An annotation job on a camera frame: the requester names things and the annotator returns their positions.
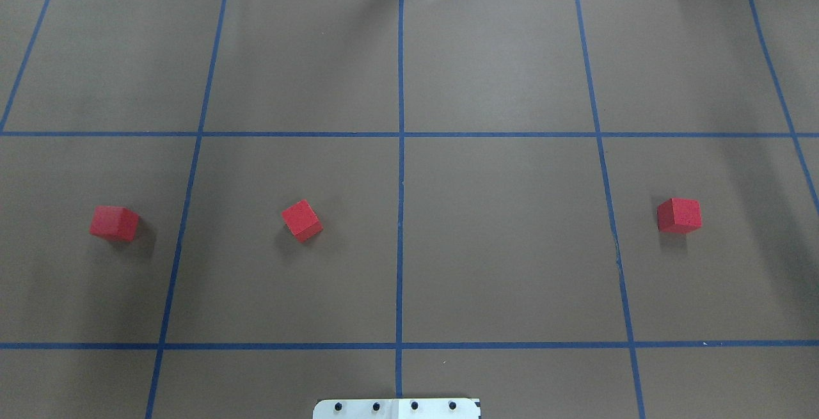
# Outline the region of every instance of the white metal plate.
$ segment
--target white metal plate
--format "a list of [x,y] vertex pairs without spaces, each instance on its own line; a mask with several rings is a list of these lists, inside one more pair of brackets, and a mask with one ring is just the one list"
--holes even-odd
[[322,400],[313,419],[480,419],[480,404],[479,399]]

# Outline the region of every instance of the red cube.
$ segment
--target red cube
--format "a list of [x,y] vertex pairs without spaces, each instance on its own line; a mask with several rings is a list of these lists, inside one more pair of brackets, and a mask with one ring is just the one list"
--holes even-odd
[[307,200],[294,204],[282,212],[284,223],[290,228],[290,232],[296,236],[298,241],[304,243],[311,236],[321,232],[319,217],[315,215],[313,208]]
[[689,233],[703,226],[697,200],[669,198],[657,207],[657,227],[661,232]]
[[137,235],[139,215],[127,207],[98,206],[91,221],[91,235],[107,241],[132,241]]

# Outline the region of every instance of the table surface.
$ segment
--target table surface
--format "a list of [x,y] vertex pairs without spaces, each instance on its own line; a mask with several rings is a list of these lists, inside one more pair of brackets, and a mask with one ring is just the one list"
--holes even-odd
[[0,1],[0,416],[816,416],[819,0]]

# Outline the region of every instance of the cube top face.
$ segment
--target cube top face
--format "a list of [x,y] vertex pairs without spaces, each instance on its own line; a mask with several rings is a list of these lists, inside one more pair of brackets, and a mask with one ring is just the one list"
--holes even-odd
[[322,226],[319,217],[315,215],[313,208],[307,200],[301,200],[282,212],[284,223],[290,228],[290,232],[304,242],[316,233],[321,232]]
[[88,231],[108,241],[133,241],[138,223],[139,215],[126,207],[98,206]]
[[661,232],[689,233],[703,226],[699,201],[669,198],[657,207],[657,225]]

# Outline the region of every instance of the vertical blue line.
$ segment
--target vertical blue line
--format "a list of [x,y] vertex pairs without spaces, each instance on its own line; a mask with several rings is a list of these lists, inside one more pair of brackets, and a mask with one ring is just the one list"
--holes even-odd
[[643,403],[643,387],[640,383],[640,369],[637,366],[637,347],[634,344],[634,329],[632,328],[632,313],[628,305],[628,293],[626,291],[626,274],[623,271],[623,256],[620,253],[620,238],[617,235],[617,221],[614,219],[614,203],[612,203],[611,185],[608,182],[608,166],[606,165],[605,150],[603,149],[603,133],[600,130],[600,116],[597,111],[597,97],[594,94],[594,81],[591,77],[591,62],[589,61],[589,47],[585,39],[585,26],[583,24],[583,10],[580,0],[574,0],[577,10],[577,26],[580,29],[580,42],[583,48],[583,61],[585,63],[585,80],[589,86],[589,100],[591,102],[591,116],[594,120],[594,133],[597,138],[597,154],[600,158],[600,172],[603,176],[603,189],[606,194],[606,206],[608,206],[608,225],[612,230],[614,238],[614,249],[617,253],[617,272],[620,277],[620,300],[623,302],[623,319],[626,322],[626,337],[628,338],[629,355],[632,359],[632,376],[634,378],[634,391],[637,396],[637,413],[640,419],[646,419],[646,407]]
[[404,395],[404,0],[398,0],[398,245],[395,265],[395,396]]
[[17,96],[17,89],[20,88],[20,82],[23,80],[23,74],[26,73],[26,65],[29,63],[31,50],[35,48],[37,35],[40,33],[40,28],[43,26],[43,20],[46,17],[46,11],[49,11],[50,2],[51,0],[45,0],[43,2],[43,8],[40,9],[40,16],[37,18],[37,24],[35,24],[35,29],[33,30],[31,38],[29,39],[29,46],[26,47],[26,54],[23,55],[23,62],[20,63],[20,70],[17,71],[17,78],[14,79],[14,86],[12,86],[12,92],[8,96],[8,102],[6,102],[6,110],[3,111],[3,118],[0,118],[0,132],[3,132],[3,129],[6,128],[8,114],[12,112],[14,98],[15,96]]
[[763,49],[765,63],[767,63],[768,71],[770,72],[770,78],[772,78],[773,80],[773,86],[776,89],[776,96],[779,98],[779,104],[782,106],[784,120],[788,124],[788,130],[790,131],[790,139],[793,140],[793,147],[796,148],[796,155],[797,157],[799,157],[799,164],[802,166],[802,173],[805,174],[805,180],[807,181],[807,189],[808,191],[810,191],[811,197],[813,198],[813,207],[814,209],[816,209],[816,213],[819,214],[819,197],[816,197],[816,188],[813,186],[813,178],[811,178],[811,172],[807,168],[807,162],[805,162],[805,156],[802,153],[802,145],[799,144],[799,137],[796,135],[796,127],[793,126],[793,120],[791,119],[787,102],[784,101],[784,93],[782,93],[782,86],[780,85],[779,78],[776,75],[775,69],[773,68],[773,61],[770,60],[770,53],[767,49],[767,43],[765,42],[765,35],[763,34],[763,26],[761,26],[759,22],[757,5],[754,2],[754,0],[748,0],[748,3],[751,7],[751,15],[754,17],[754,25],[756,26],[757,29],[759,44]]
[[153,415],[154,401],[156,400],[156,388],[159,385],[159,375],[162,367],[162,357],[164,355],[164,345],[168,335],[168,322],[170,320],[170,308],[173,304],[173,291],[176,287],[176,277],[179,273],[179,259],[182,256],[182,241],[185,237],[187,226],[187,212],[191,206],[191,194],[193,192],[193,182],[196,180],[196,166],[199,163],[199,150],[202,147],[202,132],[205,128],[205,117],[207,116],[207,106],[211,95],[211,85],[213,84],[213,72],[216,69],[216,55],[219,52],[219,40],[222,37],[222,23],[225,21],[225,8],[228,0],[222,0],[219,9],[219,22],[216,24],[216,37],[214,37],[213,51],[211,52],[211,65],[208,68],[207,83],[205,83],[205,95],[202,99],[202,113],[199,116],[199,131],[196,136],[196,145],[193,147],[193,158],[191,159],[191,171],[187,175],[187,189],[185,191],[185,202],[182,206],[182,219],[179,221],[179,234],[176,237],[176,250],[173,253],[173,267],[170,270],[170,281],[168,283],[168,294],[164,300],[164,312],[162,313],[162,326],[159,333],[159,345],[156,349],[154,360],[154,370],[151,377],[151,390],[148,393],[147,407],[145,408],[145,418],[151,419]]

